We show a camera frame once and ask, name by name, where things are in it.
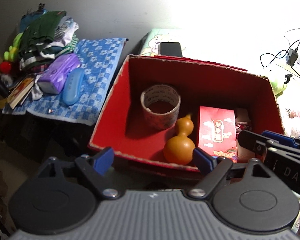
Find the green caterpillar plush toy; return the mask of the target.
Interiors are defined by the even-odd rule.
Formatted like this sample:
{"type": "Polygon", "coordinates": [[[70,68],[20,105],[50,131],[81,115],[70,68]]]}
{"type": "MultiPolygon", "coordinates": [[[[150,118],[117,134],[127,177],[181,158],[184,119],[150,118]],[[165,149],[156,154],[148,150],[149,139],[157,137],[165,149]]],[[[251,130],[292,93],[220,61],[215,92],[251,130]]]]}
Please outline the green caterpillar plush toy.
{"type": "Polygon", "coordinates": [[[292,77],[292,74],[277,75],[275,73],[270,73],[268,75],[268,80],[276,98],[283,94],[283,91],[287,88],[292,77]]]}

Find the orange gourd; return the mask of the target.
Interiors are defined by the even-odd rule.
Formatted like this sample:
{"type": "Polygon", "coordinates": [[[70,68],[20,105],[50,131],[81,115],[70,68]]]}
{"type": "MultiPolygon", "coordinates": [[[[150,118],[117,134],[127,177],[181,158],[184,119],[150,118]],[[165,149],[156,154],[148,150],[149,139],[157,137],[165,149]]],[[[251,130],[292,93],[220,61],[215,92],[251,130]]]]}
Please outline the orange gourd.
{"type": "Polygon", "coordinates": [[[169,163],[187,165],[192,161],[194,142],[189,138],[193,132],[194,124],[191,114],[176,121],[174,126],[175,136],[169,139],[163,149],[164,157],[169,163]]]}

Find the blue glasses case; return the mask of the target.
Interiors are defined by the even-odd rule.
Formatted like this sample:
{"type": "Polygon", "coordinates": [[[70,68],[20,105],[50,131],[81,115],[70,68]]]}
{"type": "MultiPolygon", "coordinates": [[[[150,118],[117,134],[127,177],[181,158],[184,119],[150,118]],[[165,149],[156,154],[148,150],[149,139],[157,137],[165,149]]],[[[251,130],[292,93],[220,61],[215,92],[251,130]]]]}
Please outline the blue glasses case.
{"type": "Polygon", "coordinates": [[[73,105],[79,100],[83,77],[82,68],[76,68],[68,74],[62,94],[62,100],[66,105],[73,105]]]}

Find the blue checkered towel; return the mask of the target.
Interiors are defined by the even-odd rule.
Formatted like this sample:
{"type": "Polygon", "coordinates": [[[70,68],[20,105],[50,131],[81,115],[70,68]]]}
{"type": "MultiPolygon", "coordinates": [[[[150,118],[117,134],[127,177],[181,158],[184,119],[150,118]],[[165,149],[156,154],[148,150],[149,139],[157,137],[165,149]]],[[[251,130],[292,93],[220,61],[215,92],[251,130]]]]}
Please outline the blue checkered towel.
{"type": "Polygon", "coordinates": [[[107,97],[110,83],[119,64],[126,38],[115,37],[101,40],[80,40],[75,49],[84,70],[79,100],[66,105],[62,95],[44,95],[33,101],[27,98],[14,110],[5,106],[4,115],[24,115],[27,112],[42,118],[91,126],[97,122],[107,97]]]}

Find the red and green toy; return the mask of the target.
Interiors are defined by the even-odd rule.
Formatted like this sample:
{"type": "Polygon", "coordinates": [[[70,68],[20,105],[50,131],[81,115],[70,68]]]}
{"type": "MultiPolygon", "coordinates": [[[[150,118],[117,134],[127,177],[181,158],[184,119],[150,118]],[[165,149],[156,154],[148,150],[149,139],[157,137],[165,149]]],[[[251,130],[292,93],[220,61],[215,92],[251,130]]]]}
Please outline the red and green toy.
{"type": "Polygon", "coordinates": [[[0,64],[1,74],[10,74],[12,72],[13,64],[18,60],[18,51],[22,35],[23,33],[18,33],[12,45],[9,46],[8,51],[4,52],[4,60],[0,64]]]}

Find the brown packing tape roll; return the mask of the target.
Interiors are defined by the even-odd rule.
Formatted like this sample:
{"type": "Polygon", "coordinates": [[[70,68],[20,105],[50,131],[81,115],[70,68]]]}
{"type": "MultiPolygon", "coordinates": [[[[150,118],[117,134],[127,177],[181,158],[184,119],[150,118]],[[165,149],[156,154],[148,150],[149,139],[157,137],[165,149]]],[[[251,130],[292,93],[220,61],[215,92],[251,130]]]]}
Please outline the brown packing tape roll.
{"type": "Polygon", "coordinates": [[[154,85],[141,93],[140,102],[147,124],[165,130],[177,120],[181,97],[171,86],[154,85]]]}

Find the red envelope packet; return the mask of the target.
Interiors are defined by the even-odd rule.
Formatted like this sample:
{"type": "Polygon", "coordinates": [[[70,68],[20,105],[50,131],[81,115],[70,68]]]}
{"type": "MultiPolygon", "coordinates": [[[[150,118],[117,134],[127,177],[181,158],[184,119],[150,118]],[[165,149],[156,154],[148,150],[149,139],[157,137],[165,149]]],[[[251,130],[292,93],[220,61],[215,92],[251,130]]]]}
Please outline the red envelope packet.
{"type": "Polygon", "coordinates": [[[214,158],[237,161],[235,112],[230,109],[200,106],[197,147],[214,158]]]}

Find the black charger adapter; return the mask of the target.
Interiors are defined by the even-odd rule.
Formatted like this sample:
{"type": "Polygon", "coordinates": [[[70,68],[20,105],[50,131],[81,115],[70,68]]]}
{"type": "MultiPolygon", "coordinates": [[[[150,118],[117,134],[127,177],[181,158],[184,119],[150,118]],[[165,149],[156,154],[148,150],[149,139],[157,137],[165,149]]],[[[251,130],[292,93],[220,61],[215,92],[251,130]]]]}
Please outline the black charger adapter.
{"type": "Polygon", "coordinates": [[[298,49],[290,48],[286,55],[286,63],[292,67],[292,66],[294,66],[294,63],[297,61],[298,57],[299,57],[298,49]]]}

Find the pink rabbit plush toy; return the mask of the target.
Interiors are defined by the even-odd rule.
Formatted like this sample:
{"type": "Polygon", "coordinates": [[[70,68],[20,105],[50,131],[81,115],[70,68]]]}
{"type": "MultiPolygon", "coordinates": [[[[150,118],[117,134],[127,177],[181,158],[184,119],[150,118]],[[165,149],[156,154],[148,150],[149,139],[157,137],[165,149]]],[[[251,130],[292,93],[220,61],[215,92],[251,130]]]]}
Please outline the pink rabbit plush toy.
{"type": "Polygon", "coordinates": [[[286,109],[285,135],[300,139],[300,111],[286,109]]]}

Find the pile of folded clothes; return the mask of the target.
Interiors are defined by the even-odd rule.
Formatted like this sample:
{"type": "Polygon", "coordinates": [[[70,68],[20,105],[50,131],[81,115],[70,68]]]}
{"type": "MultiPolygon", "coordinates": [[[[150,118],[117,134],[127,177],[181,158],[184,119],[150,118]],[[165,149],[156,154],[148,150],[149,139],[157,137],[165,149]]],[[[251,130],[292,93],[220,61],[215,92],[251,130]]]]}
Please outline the pile of folded clothes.
{"type": "Polygon", "coordinates": [[[57,57],[73,53],[79,25],[66,11],[48,11],[32,21],[23,32],[18,49],[19,70],[52,63],[57,57]]]}

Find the small book stack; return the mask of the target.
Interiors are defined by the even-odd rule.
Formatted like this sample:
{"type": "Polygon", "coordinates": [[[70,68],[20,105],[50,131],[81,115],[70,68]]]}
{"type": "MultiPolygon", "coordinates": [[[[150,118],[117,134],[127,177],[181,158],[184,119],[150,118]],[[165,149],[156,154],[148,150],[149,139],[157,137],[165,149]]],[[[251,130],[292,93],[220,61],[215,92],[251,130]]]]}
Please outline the small book stack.
{"type": "Polygon", "coordinates": [[[21,102],[25,95],[32,89],[36,76],[28,75],[25,77],[7,97],[7,104],[11,109],[15,109],[17,104],[21,102]]]}

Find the red cardboard box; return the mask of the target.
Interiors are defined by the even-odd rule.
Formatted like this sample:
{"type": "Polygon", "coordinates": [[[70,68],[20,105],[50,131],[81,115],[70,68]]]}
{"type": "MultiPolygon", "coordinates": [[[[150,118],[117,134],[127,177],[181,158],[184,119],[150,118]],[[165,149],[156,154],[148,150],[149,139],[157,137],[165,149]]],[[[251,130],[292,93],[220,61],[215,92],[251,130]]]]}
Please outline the red cardboard box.
{"type": "Polygon", "coordinates": [[[168,163],[162,153],[170,129],[147,124],[141,93],[153,85],[169,85],[181,97],[179,116],[191,114],[198,124],[200,106],[247,110],[252,130],[283,133],[280,111],[266,77],[239,68],[176,57],[126,57],[106,98],[89,141],[100,151],[112,147],[114,167],[164,177],[200,178],[198,168],[168,163]]]}

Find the purple tissue pack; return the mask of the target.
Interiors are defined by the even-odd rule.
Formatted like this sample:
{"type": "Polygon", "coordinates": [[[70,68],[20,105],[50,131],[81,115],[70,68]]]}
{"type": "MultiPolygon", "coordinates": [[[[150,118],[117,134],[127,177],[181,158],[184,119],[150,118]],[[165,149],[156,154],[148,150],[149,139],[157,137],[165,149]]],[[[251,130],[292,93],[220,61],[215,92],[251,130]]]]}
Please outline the purple tissue pack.
{"type": "Polygon", "coordinates": [[[44,93],[59,94],[64,87],[68,74],[80,65],[81,62],[76,54],[61,55],[43,72],[37,84],[44,93]]]}

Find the black smartphone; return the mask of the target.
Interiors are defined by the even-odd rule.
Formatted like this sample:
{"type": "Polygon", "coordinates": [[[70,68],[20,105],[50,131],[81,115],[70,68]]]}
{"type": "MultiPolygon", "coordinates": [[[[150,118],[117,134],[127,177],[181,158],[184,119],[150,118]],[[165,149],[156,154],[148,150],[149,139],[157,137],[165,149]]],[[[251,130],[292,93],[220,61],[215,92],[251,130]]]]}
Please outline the black smartphone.
{"type": "Polygon", "coordinates": [[[159,44],[159,53],[162,56],[183,56],[181,45],[179,42],[161,42],[159,44]]]}

